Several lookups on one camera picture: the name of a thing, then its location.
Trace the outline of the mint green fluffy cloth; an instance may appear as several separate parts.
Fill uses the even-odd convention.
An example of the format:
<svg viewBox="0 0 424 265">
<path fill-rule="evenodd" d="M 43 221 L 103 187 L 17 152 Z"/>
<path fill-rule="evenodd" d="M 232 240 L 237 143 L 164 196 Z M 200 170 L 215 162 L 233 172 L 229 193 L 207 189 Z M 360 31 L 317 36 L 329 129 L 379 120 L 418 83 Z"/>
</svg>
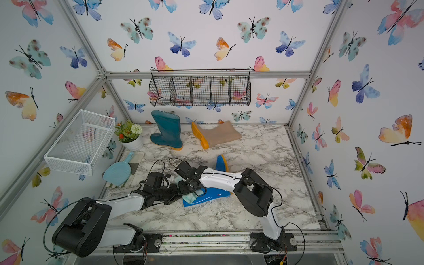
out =
<svg viewBox="0 0 424 265">
<path fill-rule="evenodd" d="M 183 194 L 183 192 L 185 192 L 185 187 L 184 187 L 185 182 L 182 177 L 175 177 L 174 182 L 177 185 L 178 190 L 182 194 L 184 207 L 200 204 L 199 196 L 195 192 Z"/>
</svg>

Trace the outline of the blue rubber boot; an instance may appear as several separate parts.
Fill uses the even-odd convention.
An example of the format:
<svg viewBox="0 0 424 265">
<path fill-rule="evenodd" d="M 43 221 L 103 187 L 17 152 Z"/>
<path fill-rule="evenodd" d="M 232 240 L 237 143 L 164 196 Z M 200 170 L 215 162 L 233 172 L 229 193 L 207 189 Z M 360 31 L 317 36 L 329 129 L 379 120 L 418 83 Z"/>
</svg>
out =
<svg viewBox="0 0 424 265">
<path fill-rule="evenodd" d="M 226 162 L 224 155 L 219 155 L 217 157 L 215 169 L 217 171 L 223 171 L 223 172 L 228 171 L 228 165 L 227 165 L 227 162 Z M 203 203 L 215 200 L 215 199 L 219 199 L 219 198 L 227 198 L 231 195 L 231 192 L 224 191 L 224 190 L 217 189 L 217 188 L 203 189 L 202 192 L 203 193 L 201 195 L 199 195 L 200 204 L 203 204 Z"/>
</svg>

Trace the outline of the beige rubber boot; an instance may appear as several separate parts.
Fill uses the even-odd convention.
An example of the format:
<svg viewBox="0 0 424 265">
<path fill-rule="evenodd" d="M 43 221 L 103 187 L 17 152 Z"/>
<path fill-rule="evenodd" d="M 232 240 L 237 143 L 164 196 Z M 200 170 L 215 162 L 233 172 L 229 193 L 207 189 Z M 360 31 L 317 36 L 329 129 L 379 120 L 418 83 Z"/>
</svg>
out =
<svg viewBox="0 0 424 265">
<path fill-rule="evenodd" d="M 204 150 L 242 138 L 242 135 L 233 127 L 230 121 L 218 124 L 213 129 L 203 129 L 197 123 L 192 122 L 191 128 L 194 136 L 200 140 Z"/>
</svg>

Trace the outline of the teal green rubber boot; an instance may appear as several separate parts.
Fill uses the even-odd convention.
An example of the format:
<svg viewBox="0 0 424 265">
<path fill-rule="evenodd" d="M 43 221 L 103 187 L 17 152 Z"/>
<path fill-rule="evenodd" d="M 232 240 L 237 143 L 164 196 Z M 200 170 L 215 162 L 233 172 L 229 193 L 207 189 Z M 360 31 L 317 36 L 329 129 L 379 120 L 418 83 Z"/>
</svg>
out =
<svg viewBox="0 0 424 265">
<path fill-rule="evenodd" d="M 151 134 L 150 140 L 160 146 L 168 146 L 174 150 L 182 150 L 183 142 L 181 140 L 180 117 L 160 110 L 153 110 L 151 115 L 160 132 Z"/>
</svg>

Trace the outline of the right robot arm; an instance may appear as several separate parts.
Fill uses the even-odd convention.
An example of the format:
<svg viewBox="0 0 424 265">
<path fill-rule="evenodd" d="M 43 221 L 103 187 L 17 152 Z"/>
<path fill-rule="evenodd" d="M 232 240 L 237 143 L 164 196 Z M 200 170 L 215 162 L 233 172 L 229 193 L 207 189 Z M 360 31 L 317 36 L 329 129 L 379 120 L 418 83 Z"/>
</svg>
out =
<svg viewBox="0 0 424 265">
<path fill-rule="evenodd" d="M 183 161 L 174 171 L 183 179 L 179 182 L 182 194 L 210 188 L 234 193 L 243 207 L 259 218 L 266 237 L 278 241 L 284 234 L 284 229 L 278 224 L 277 217 L 273 214 L 274 208 L 277 207 L 274 205 L 274 188 L 254 170 L 248 168 L 243 172 L 230 173 L 206 166 L 195 168 Z"/>
</svg>

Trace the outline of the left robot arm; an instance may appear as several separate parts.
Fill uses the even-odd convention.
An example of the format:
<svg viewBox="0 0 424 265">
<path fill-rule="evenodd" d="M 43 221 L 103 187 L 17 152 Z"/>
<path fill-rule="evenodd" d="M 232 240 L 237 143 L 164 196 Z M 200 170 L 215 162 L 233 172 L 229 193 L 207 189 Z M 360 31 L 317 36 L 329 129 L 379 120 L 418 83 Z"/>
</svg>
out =
<svg viewBox="0 0 424 265">
<path fill-rule="evenodd" d="M 117 253 L 147 255 L 157 252 L 161 236 L 148 235 L 130 223 L 110 225 L 109 221 L 126 213 L 158 204 L 170 205 L 181 199 L 178 184 L 162 184 L 168 178 L 169 174 L 153 172 L 128 195 L 107 200 L 80 199 L 54 232 L 52 243 L 81 258 L 104 247 L 111 247 Z"/>
</svg>

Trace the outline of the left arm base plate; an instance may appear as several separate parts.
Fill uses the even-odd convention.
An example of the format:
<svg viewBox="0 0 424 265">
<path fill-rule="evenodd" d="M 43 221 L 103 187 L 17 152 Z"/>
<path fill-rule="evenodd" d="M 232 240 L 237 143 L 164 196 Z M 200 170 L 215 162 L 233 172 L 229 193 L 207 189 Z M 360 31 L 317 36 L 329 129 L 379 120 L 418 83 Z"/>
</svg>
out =
<svg viewBox="0 0 424 265">
<path fill-rule="evenodd" d="M 139 234 L 129 245 L 113 247 L 113 251 L 119 254 L 155 254 L 159 253 L 162 240 L 162 234 Z"/>
</svg>

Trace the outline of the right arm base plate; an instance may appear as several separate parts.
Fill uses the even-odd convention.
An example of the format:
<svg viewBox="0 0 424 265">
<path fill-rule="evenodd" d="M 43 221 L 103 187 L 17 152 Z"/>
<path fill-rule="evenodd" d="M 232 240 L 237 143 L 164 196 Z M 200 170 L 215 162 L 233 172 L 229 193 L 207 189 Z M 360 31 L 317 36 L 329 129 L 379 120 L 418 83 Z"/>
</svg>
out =
<svg viewBox="0 0 424 265">
<path fill-rule="evenodd" d="M 268 238 L 264 233 L 251 233 L 250 249 L 252 252 L 262 254 L 267 254 L 271 251 L 297 251 L 297 241 L 291 233 L 282 233 L 277 240 Z"/>
</svg>

